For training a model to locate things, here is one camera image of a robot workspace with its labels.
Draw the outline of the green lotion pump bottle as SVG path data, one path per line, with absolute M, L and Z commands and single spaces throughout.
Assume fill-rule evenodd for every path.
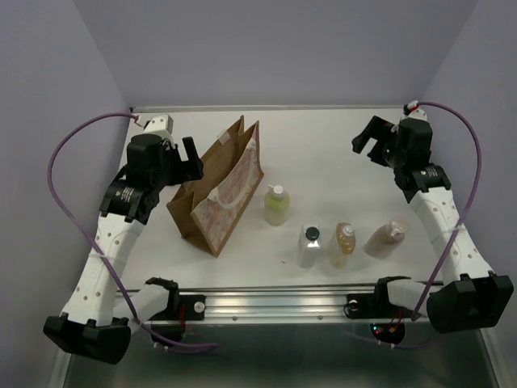
M 281 226 L 288 219 L 290 195 L 281 185 L 269 185 L 264 196 L 264 219 L 271 226 Z

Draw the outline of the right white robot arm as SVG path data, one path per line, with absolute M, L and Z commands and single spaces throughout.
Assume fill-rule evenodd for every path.
M 393 170 L 396 185 L 422 223 L 441 263 L 442 286 L 426 287 L 405 276 L 377 281 L 373 294 L 356 297 L 349 318 L 388 318 L 402 310 L 427 317 L 440 334 L 494 327 L 514 286 L 483 259 L 456 208 L 444 169 L 430 161 L 432 129 L 426 119 L 392 124 L 374 116 L 351 144 L 359 154 L 368 141 L 370 160 Z

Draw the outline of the amber liquid squeeze bottle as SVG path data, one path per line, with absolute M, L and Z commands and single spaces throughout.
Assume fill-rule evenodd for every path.
M 327 245 L 330 264 L 334 268 L 342 268 L 347 258 L 353 253 L 356 245 L 354 227 L 347 222 L 340 222 L 334 228 L 334 233 Z

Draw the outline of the white bottle black cap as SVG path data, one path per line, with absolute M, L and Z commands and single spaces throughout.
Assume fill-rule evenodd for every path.
M 303 224 L 297 243 L 297 263 L 301 268 L 311 268 L 322 251 L 319 225 Z

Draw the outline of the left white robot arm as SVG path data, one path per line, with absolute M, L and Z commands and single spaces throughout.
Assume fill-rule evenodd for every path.
M 121 276 L 161 190 L 203 176 L 193 139 L 185 137 L 183 145 L 186 159 L 169 135 L 143 133 L 129 142 L 127 162 L 101 202 L 97 231 L 86 236 L 91 251 L 78 284 L 59 315 L 44 323 L 44 334 L 61 350 L 115 365 L 134 332 L 148 331 L 146 323 L 154 315 L 172 318 L 181 313 L 176 282 L 152 277 L 130 296 Z

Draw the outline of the brown canvas tote bag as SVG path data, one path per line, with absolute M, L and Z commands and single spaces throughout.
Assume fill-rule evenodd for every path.
M 259 122 L 247 129 L 241 116 L 201 161 L 204 177 L 182 184 L 166 207 L 183 239 L 217 257 L 264 176 Z

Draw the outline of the beige pump bottle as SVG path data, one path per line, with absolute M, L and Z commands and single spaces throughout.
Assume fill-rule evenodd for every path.
M 409 222 L 403 217 L 395 217 L 378 228 L 364 244 L 364 252 L 376 259 L 388 258 L 404 241 Z

